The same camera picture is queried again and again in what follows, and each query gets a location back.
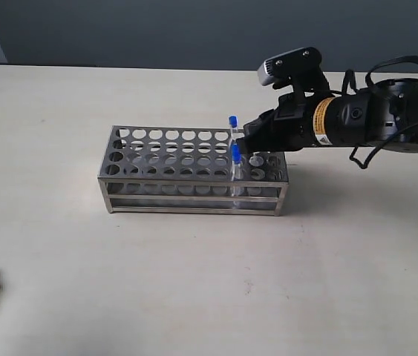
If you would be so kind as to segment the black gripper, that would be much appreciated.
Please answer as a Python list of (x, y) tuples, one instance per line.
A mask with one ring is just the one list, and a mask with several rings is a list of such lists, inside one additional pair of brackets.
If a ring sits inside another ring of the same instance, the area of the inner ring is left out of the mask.
[(278, 106), (245, 124), (244, 137), (236, 139), (240, 154), (255, 152), (294, 152), (303, 148), (324, 148), (315, 135), (313, 117), (322, 100), (336, 97), (316, 93), (299, 99), (294, 93), (278, 98)]

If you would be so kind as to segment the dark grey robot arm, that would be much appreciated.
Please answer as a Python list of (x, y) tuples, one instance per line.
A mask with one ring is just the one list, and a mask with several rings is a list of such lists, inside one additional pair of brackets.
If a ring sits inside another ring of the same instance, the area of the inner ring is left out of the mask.
[(418, 153), (418, 79), (386, 79), (378, 86), (391, 99), (368, 88), (344, 96), (325, 90), (284, 94), (277, 108), (245, 124), (236, 143), (243, 154), (377, 145)]

